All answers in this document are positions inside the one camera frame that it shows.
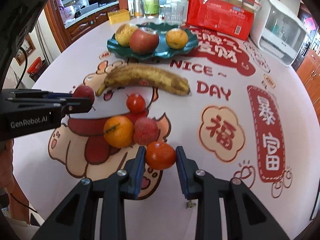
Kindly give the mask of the person's left hand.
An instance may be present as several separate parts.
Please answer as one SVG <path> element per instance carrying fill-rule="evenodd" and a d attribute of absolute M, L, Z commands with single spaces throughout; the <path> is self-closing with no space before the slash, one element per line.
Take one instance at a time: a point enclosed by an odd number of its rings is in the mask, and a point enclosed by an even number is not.
<path fill-rule="evenodd" d="M 5 142 L 5 149 L 0 155 L 0 187 L 5 189 L 7 194 L 12 193 L 15 185 L 13 175 L 13 146 L 14 139 Z"/>

